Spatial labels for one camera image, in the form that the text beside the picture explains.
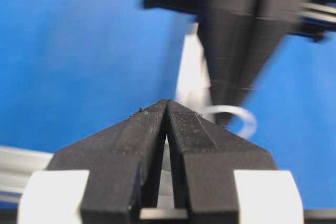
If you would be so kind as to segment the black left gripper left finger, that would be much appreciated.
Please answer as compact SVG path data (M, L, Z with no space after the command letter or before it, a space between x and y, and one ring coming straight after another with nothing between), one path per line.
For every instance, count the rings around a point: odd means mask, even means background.
M58 150L48 170L89 170L83 223L134 223L156 207L166 138L166 101Z

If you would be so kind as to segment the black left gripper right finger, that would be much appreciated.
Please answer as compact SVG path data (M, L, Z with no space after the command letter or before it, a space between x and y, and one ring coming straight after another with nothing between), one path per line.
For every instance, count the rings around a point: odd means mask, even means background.
M238 223L234 170L276 170L271 154L173 100L166 126L174 206L190 223Z

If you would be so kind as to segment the other arm black gripper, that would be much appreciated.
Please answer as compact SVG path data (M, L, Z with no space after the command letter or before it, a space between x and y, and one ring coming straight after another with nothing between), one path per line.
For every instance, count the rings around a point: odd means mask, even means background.
M196 14L203 0L144 0L145 8ZM296 29L304 0L204 0L197 34L213 105L239 106L282 38ZM308 0L296 35L319 41L335 31L335 0Z

